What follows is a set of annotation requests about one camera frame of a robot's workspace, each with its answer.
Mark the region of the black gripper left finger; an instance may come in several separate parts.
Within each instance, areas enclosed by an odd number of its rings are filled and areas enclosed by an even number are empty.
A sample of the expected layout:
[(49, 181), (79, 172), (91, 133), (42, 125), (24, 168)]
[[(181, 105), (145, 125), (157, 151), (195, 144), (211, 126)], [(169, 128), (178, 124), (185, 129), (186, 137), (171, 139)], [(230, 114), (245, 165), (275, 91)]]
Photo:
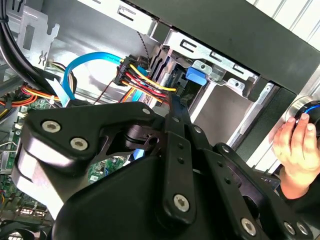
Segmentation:
[(142, 149), (160, 164), (160, 212), (189, 222), (195, 190), (188, 109), (173, 94), (160, 108), (165, 115), (138, 101), (31, 111), (14, 160), (14, 184), (56, 219), (88, 185), (91, 165)]

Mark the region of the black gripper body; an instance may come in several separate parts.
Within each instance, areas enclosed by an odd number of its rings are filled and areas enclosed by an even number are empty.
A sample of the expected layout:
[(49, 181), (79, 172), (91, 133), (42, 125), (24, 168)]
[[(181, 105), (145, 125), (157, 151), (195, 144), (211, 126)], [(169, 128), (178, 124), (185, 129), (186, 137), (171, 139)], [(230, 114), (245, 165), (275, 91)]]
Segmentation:
[(161, 213), (160, 163), (144, 157), (74, 194), (60, 210), (54, 240), (229, 240), (216, 187), (200, 170), (190, 142), (194, 216), (182, 222)]

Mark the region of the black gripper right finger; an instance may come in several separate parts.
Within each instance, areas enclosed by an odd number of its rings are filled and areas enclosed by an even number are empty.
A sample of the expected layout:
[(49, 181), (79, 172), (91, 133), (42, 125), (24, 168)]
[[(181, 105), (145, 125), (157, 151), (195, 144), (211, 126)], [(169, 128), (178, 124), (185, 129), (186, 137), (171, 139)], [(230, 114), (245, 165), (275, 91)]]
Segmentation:
[(221, 230), (229, 240), (311, 240), (310, 228), (226, 144), (211, 146), (201, 128), (191, 123), (187, 106), (180, 102), (180, 118), (195, 149), (200, 171), (222, 203)]

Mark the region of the person's bare hand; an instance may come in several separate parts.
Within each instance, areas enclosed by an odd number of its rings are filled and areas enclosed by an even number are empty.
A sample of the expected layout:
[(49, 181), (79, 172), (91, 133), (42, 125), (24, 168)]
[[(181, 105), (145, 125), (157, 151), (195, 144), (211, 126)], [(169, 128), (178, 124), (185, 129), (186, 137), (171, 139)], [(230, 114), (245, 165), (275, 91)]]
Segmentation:
[(276, 132), (273, 150), (284, 166), (285, 175), (297, 185), (310, 185), (320, 173), (320, 151), (316, 127), (303, 113), (299, 120), (291, 117)]

